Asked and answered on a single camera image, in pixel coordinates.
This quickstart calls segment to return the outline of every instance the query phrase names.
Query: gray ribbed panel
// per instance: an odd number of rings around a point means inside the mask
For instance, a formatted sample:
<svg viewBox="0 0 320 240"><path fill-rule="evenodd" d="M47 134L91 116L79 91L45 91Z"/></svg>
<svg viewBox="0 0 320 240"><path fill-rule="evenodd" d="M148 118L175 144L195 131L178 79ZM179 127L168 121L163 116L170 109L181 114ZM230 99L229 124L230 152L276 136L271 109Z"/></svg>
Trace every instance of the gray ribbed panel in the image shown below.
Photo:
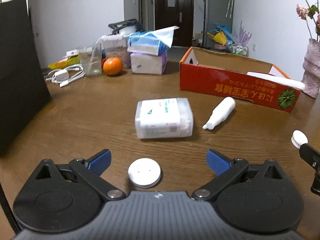
<svg viewBox="0 0 320 240"><path fill-rule="evenodd" d="M137 192L108 202L97 218L76 231L40 235L24 230L15 240L303 240L296 232L255 236L225 223L208 202L191 200L186 192Z"/></svg>

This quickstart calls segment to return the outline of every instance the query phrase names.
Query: orange fruit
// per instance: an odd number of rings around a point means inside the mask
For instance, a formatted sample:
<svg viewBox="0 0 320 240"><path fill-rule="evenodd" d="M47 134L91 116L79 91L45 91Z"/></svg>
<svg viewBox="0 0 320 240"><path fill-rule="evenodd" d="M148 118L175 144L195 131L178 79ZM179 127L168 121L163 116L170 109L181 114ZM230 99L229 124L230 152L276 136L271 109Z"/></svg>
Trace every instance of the orange fruit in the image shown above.
<svg viewBox="0 0 320 240"><path fill-rule="evenodd" d="M103 64L103 73L108 76L119 75L123 69L123 63L121 59L117 57L111 57L106 60Z"/></svg>

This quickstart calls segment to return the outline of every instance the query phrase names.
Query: gray refrigerator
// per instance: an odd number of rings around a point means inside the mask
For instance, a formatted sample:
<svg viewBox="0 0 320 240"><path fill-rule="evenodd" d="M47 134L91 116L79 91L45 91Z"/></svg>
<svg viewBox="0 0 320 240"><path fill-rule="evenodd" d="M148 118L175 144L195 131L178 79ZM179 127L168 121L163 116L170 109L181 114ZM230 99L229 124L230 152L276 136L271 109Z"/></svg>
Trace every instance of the gray refrigerator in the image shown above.
<svg viewBox="0 0 320 240"><path fill-rule="evenodd" d="M229 0L204 0L204 34L203 47L214 48L214 42L206 35L207 32L216 28L213 23L229 26L232 31L233 11Z"/></svg>

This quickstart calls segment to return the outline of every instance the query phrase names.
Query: black cable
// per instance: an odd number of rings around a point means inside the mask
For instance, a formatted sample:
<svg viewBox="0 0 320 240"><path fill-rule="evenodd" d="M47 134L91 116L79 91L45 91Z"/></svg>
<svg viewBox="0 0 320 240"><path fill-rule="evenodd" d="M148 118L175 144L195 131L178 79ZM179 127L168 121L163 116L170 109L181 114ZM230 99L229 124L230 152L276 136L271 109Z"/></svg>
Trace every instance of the black cable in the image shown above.
<svg viewBox="0 0 320 240"><path fill-rule="evenodd" d="M18 222L16 221L16 219L12 213L12 210L9 206L7 198L6 198L4 191L2 189L1 183L0 183L0 204L1 204L1 207L3 209L5 216L7 217L7 220L9 221L10 226L12 227L12 230L15 232L15 234L18 234L21 231L21 228L18 225Z"/></svg>

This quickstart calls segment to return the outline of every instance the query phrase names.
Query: wood grain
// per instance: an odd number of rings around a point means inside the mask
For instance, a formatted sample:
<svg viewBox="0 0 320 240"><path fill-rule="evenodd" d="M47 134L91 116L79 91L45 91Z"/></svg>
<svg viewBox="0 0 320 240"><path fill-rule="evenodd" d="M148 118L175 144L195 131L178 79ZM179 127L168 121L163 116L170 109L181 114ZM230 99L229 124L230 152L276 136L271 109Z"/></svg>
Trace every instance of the wood grain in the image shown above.
<svg viewBox="0 0 320 240"><path fill-rule="evenodd" d="M214 148L230 158L251 163L276 159L305 201L298 228L306 239L319 239L320 197L310 192L314 171L291 144L294 130L302 130L310 145L320 149L320 100L301 94L292 113L236 100L236 110L214 131L203 131L222 98L179 90L179 66L169 63L166 75L83 78L61 89L49 84L52 101L32 120L0 158L0 180L8 201L14 198L38 163L51 158L56 164L76 157L88 158L104 148L112 152L111 167L102 177L128 193L130 164L143 157L156 160L163 171L161 183L150 190L195 189L214 178L205 156ZM190 138L139 140L134 117L138 101L156 98L189 99L194 119ZM1 239L13 232L0 212Z"/></svg>

